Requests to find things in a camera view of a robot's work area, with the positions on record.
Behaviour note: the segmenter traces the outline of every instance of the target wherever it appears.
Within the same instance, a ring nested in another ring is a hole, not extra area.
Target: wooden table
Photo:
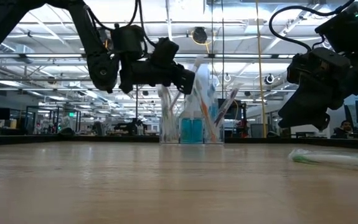
[[[0,223],[358,223],[358,171],[287,160],[299,147],[322,149],[0,146]]]

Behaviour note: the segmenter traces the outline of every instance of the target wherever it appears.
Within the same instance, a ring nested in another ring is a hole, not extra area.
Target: wall
[[[19,95],[18,92],[7,92],[7,96],[0,95],[0,107],[26,110],[27,106],[37,106],[39,99],[30,95]]]

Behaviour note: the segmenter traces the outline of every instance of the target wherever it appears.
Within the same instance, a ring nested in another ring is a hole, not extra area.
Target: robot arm
[[[312,124],[326,129],[327,109],[337,110],[348,96],[358,95],[358,5],[351,5],[316,32],[334,51],[319,47],[293,57],[287,80],[299,86],[278,112],[282,128]]]
[[[101,42],[83,0],[0,0],[0,44],[27,12],[44,4],[70,13],[87,56],[90,78],[99,90],[112,93],[121,64],[120,88],[125,93],[133,90],[135,84],[170,86],[171,83],[184,94],[191,93],[195,74],[173,62],[178,45],[169,39],[160,39],[149,59],[140,62],[138,60],[144,56],[141,48],[144,31],[138,26],[119,27],[116,24],[111,31],[113,50],[109,52]]]

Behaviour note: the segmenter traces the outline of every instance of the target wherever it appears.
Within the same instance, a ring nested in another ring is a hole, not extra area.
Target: clear container
[[[224,144],[224,126],[220,125],[216,128],[215,139],[212,139],[208,130],[205,130],[204,142],[205,144]]]
[[[161,144],[178,144],[179,143],[179,126],[177,118],[172,120],[159,120],[159,143]]]
[[[204,120],[202,118],[181,118],[179,128],[181,144],[204,143]]]

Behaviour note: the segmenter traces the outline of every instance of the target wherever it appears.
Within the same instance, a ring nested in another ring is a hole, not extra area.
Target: ceiling
[[[134,9],[134,0],[85,2],[108,27],[115,23],[126,24]],[[220,97],[225,96],[233,84],[239,83],[241,91],[237,98],[248,101],[249,105],[257,105],[260,75],[262,78],[269,74],[275,77],[272,85],[262,85],[264,91],[268,91],[264,93],[267,102],[281,100],[284,94],[294,91],[296,87],[285,82],[286,68],[292,55],[304,52],[302,47],[271,34],[268,29],[270,16],[282,7],[294,4],[328,12],[345,1],[327,0],[318,1],[327,4],[312,4],[313,1],[302,0],[261,0],[258,14],[254,1],[223,0],[223,12],[221,1],[214,1],[213,6],[205,2],[211,1],[143,0],[147,35],[151,40],[172,38],[180,46],[176,61],[187,68],[197,56],[204,55],[205,66],[220,80],[217,87]],[[260,42],[257,18],[260,21]],[[276,17],[273,27],[280,34],[313,45],[320,40],[314,29],[327,20],[292,10]],[[134,23],[139,24],[138,17]],[[195,27],[205,27],[210,42],[208,46],[196,44],[188,35]],[[261,67],[258,64],[259,49]],[[216,58],[213,61],[207,58],[208,53],[216,54]],[[26,58],[20,58],[19,54],[26,54]],[[25,90],[42,98],[48,106],[68,101],[90,116],[105,116],[100,112],[102,110],[111,110],[110,114],[114,116],[132,116],[136,108],[136,91],[126,95],[118,86],[112,94],[96,90],[82,54],[82,43],[67,11],[49,5],[34,9],[24,16],[0,46],[0,90]],[[176,87],[172,86],[170,90],[175,95]],[[245,96],[245,91],[251,92],[251,96]],[[155,88],[139,86],[138,99],[141,102],[139,115],[160,115],[161,105]],[[92,104],[91,108],[83,108],[89,104]]]

